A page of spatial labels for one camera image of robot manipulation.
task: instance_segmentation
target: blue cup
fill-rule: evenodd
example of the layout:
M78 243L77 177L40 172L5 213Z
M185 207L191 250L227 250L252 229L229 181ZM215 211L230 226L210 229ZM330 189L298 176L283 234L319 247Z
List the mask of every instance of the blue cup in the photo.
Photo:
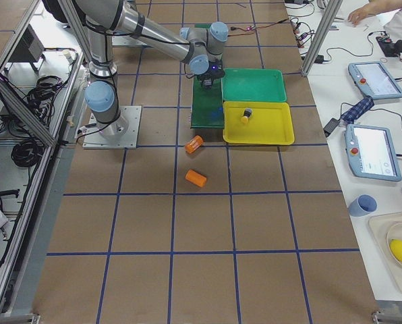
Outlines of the blue cup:
M364 216L376 210L376 200L368 194L357 197L348 207L351 216Z

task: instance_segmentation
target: yellow tray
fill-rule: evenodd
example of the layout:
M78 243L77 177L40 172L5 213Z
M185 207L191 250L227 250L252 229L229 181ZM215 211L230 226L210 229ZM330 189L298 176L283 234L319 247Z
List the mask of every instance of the yellow tray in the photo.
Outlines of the yellow tray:
M241 117L246 108L252 110L249 122ZM275 144L294 143L293 123L287 103L225 101L223 139L228 143Z

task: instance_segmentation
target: tablet screen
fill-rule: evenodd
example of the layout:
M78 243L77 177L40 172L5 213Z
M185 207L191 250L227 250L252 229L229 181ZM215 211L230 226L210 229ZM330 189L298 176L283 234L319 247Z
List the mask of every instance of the tablet screen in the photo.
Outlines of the tablet screen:
M400 93L379 64L358 64L357 68L375 95L395 95Z
M360 149L361 169L364 173L396 176L397 172L384 130L354 127Z

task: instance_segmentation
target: blue joint cap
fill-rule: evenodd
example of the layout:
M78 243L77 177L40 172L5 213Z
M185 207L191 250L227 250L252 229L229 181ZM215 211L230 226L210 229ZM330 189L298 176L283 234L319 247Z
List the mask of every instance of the blue joint cap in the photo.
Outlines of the blue joint cap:
M189 27L180 28L180 37L188 39Z
M201 54L191 59L189 62L189 66L193 74L199 75L207 71L210 64L208 63L207 55Z
M84 98L91 110L103 113L113 105L115 94L108 83L96 81L86 88Z
M218 41L226 42L228 39L228 26L223 22L214 22L210 25L210 32Z

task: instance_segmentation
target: beige tray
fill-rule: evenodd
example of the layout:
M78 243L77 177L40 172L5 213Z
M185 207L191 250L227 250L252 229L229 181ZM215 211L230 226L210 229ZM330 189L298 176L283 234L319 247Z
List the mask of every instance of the beige tray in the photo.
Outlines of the beige tray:
M369 227L372 230L372 235L384 255L386 265L397 287L402 292L402 267L397 264L397 261L391 255L386 239L390 227L396 223L402 223L402 213L373 216L369 219Z

